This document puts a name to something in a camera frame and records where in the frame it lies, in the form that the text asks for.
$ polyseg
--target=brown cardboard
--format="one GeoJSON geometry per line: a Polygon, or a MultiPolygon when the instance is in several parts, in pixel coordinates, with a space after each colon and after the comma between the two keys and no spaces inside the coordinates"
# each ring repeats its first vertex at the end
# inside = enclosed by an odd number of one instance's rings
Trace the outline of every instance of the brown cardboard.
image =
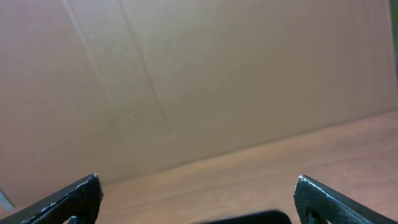
{"type": "Polygon", "coordinates": [[[28,205],[394,106],[388,1],[0,2],[0,185],[28,205]]]}

